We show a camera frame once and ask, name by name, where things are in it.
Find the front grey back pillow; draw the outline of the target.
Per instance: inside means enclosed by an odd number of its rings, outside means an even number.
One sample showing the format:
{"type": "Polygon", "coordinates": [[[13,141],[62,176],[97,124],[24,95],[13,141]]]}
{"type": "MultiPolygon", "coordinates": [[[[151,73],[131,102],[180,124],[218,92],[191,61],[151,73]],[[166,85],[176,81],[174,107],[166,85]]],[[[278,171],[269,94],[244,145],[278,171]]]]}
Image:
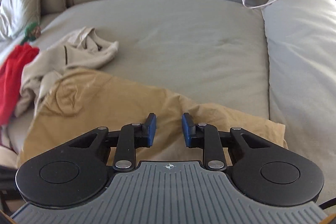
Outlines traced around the front grey back pillow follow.
{"type": "Polygon", "coordinates": [[[1,0],[1,41],[15,39],[41,17],[41,0],[1,0]]]}

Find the cream white garment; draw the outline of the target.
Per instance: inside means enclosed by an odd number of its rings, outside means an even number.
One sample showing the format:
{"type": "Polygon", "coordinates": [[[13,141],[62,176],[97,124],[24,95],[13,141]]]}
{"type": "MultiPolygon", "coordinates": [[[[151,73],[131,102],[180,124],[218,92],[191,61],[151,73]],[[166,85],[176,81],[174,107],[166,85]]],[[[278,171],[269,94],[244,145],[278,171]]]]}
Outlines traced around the cream white garment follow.
{"type": "Polygon", "coordinates": [[[96,34],[95,28],[84,27],[70,32],[53,46],[40,51],[23,68],[14,116],[21,116],[32,103],[34,113],[37,113],[45,96],[66,71],[78,67],[103,67],[114,59],[118,47],[118,41],[105,40],[96,34]]]}

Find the khaki jacket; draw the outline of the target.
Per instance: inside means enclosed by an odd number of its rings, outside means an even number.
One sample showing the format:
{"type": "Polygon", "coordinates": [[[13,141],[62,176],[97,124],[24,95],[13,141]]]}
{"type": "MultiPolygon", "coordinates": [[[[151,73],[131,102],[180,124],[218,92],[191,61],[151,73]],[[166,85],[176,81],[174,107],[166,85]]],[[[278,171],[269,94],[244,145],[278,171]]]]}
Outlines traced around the khaki jacket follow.
{"type": "Polygon", "coordinates": [[[56,81],[31,122],[18,164],[105,126],[117,131],[134,122],[157,117],[154,143],[137,151],[138,160],[200,160],[198,148],[185,146],[182,114],[207,122],[221,131],[242,127],[268,141],[286,147],[285,126],[215,103],[199,104],[170,90],[146,86],[107,73],[73,69],[56,81]]]}

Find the grey sofa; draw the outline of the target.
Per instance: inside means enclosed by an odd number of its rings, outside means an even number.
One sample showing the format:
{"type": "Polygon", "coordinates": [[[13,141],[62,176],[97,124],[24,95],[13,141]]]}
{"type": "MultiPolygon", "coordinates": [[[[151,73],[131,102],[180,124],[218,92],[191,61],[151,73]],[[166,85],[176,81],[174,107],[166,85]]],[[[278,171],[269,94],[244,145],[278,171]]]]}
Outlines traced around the grey sofa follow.
{"type": "MultiPolygon", "coordinates": [[[[273,121],[262,13],[269,5],[270,0],[246,5],[242,0],[66,0],[63,12],[41,13],[42,34],[33,47],[40,52],[74,30],[93,27],[119,47],[112,61],[89,70],[273,121]]],[[[1,41],[2,61],[23,36],[1,41]]],[[[13,112],[5,127],[10,144],[5,165],[21,166],[19,154],[36,114],[33,103],[19,117],[13,112]]]]}

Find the red shirt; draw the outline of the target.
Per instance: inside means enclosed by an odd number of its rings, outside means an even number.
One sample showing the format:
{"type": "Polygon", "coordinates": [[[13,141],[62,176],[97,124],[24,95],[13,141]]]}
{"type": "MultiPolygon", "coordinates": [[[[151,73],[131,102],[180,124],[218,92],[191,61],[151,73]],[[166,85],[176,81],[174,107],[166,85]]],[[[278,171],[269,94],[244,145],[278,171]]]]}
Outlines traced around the red shirt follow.
{"type": "Polygon", "coordinates": [[[1,126],[7,125],[19,99],[23,68],[38,55],[39,48],[16,46],[1,66],[1,126]]]}

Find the grey right seat cushion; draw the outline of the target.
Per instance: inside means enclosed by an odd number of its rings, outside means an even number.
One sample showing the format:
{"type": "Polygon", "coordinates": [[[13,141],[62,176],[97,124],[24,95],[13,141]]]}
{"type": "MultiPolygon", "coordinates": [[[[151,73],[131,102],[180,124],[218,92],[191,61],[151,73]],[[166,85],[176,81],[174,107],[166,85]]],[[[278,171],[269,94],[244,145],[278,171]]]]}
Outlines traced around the grey right seat cushion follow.
{"type": "Polygon", "coordinates": [[[315,162],[335,197],[335,0],[270,0],[262,10],[271,120],[290,150],[315,162]]]}

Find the green massage hammer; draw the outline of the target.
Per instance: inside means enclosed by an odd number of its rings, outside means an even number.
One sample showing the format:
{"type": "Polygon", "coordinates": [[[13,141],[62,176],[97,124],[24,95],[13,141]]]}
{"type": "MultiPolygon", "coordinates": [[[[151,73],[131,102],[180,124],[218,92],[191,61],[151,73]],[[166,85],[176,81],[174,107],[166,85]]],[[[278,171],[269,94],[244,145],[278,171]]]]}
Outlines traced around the green massage hammer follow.
{"type": "Polygon", "coordinates": [[[38,22],[30,23],[25,29],[25,36],[21,45],[35,41],[41,35],[41,27],[38,22]]]}

